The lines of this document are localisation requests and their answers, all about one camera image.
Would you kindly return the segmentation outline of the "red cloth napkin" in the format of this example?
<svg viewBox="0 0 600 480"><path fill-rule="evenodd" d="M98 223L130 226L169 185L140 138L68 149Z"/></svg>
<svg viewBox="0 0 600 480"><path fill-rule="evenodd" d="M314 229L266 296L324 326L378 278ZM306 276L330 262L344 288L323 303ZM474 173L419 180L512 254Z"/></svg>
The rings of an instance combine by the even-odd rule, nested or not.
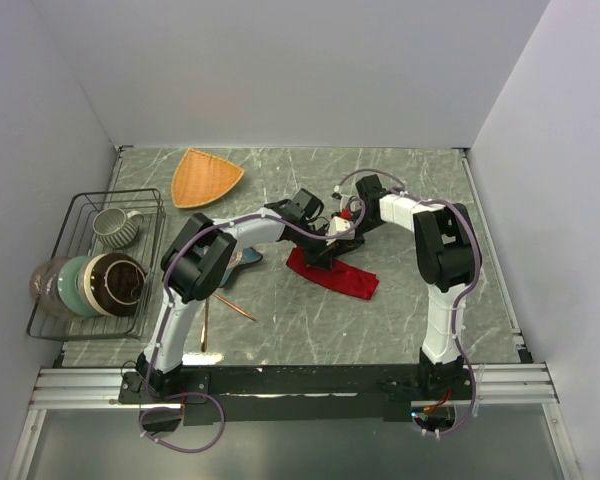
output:
<svg viewBox="0 0 600 480"><path fill-rule="evenodd" d="M340 260L334 259L330 269L309 266L299 247L294 247L286 261L293 272L325 289L359 298L371 300L379 285L378 277Z"/></svg>

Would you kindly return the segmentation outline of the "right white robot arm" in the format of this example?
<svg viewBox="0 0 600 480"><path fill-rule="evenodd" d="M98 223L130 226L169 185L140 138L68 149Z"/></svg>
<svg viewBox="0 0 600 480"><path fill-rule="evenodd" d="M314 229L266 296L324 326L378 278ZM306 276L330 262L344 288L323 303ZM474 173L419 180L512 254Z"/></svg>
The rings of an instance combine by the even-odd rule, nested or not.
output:
<svg viewBox="0 0 600 480"><path fill-rule="evenodd" d="M351 233L331 242L332 255L349 253L364 243L364 235L385 224L414 234L419 274L428 285L427 330L420 349L417 385L432 399L440 398L451 386L471 377L461 338L466 297L476 287L482 255L469 214L464 205L446 200L424 199L402 185L383 187L383 173L369 169L356 182L357 194L332 197L340 211L330 224L357 223Z"/></svg>

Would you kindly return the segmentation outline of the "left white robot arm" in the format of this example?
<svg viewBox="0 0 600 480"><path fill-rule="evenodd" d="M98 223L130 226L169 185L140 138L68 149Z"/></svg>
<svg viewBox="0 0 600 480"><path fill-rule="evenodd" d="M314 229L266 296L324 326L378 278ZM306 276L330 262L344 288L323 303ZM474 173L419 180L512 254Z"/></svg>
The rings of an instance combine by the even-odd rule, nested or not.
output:
<svg viewBox="0 0 600 480"><path fill-rule="evenodd" d="M331 245L355 233L355 225L334 215L326 227L312 226L321 201L302 190L292 200L269 203L239 217L212 220L193 215L163 255L163 300L151 340L136 361L144 392L157 402L178 390L184 344L200 305L216 292L231 257L247 248L290 241L326 268Z"/></svg>

